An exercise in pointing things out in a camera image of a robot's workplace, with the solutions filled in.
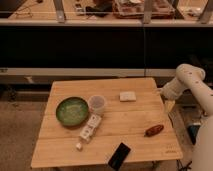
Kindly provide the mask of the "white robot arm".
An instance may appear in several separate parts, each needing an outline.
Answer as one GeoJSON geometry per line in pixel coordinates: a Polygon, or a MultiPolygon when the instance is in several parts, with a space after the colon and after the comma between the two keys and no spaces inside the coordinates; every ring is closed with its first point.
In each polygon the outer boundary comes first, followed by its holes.
{"type": "Polygon", "coordinates": [[[213,89],[203,80],[202,68],[181,64],[176,68],[175,77],[161,89],[161,94],[168,100],[178,99],[189,89],[208,118],[201,124],[194,146],[191,171],[213,171],[213,89]]]}

